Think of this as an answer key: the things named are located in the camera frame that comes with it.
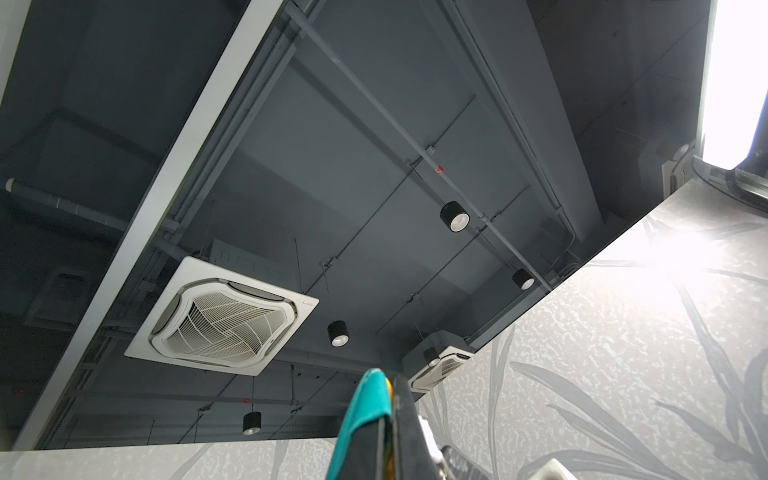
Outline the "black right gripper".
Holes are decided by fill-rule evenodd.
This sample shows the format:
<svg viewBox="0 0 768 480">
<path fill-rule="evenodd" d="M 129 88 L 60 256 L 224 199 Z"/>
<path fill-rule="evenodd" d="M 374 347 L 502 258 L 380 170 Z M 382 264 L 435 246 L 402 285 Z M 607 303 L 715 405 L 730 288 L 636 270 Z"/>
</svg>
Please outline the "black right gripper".
<svg viewBox="0 0 768 480">
<path fill-rule="evenodd" d="M 481 467 L 468 460 L 461 452 L 446 445 L 441 449 L 444 463 L 450 471 L 451 479 L 491 480 L 491 476 Z"/>
</svg>

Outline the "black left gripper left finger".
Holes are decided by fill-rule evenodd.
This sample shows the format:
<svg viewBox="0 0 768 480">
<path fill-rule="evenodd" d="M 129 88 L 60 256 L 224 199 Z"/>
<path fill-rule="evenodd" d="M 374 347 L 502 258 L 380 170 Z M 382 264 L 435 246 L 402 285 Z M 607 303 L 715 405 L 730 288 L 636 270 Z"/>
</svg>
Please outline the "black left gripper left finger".
<svg viewBox="0 0 768 480">
<path fill-rule="evenodd" d="M 386 478 L 389 419 L 368 422 L 354 431 L 344 458 L 344 478 L 382 480 Z"/>
</svg>

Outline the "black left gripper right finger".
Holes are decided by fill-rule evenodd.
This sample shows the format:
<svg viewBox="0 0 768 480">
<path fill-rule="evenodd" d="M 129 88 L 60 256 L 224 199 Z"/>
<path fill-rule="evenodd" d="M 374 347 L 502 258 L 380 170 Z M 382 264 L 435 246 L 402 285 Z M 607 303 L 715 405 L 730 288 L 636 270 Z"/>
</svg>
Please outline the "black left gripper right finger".
<svg viewBox="0 0 768 480">
<path fill-rule="evenodd" d="M 392 384 L 393 478 L 438 480 L 407 379 L 399 374 Z"/>
</svg>

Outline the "red white rainbow kids jacket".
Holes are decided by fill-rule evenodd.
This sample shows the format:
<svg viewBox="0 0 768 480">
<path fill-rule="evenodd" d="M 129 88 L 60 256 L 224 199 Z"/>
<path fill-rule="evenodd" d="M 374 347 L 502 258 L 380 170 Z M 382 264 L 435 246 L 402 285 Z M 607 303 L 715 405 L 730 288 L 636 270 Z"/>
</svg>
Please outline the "red white rainbow kids jacket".
<svg viewBox="0 0 768 480">
<path fill-rule="evenodd" d="M 368 370 L 360 380 L 337 437 L 336 446 L 326 473 L 328 479 L 345 479 L 344 458 L 352 434 L 360 426 L 383 416 L 386 416 L 389 419 L 385 479 L 394 479 L 392 463 L 392 382 L 393 380 L 390 380 L 385 373 L 378 368 Z M 440 475 L 439 479 L 451 479 L 450 471 L 444 463 L 441 450 L 437 446 L 428 421 L 419 414 L 418 416 L 424 431 L 430 456 L 438 468 L 438 473 Z"/>
</svg>

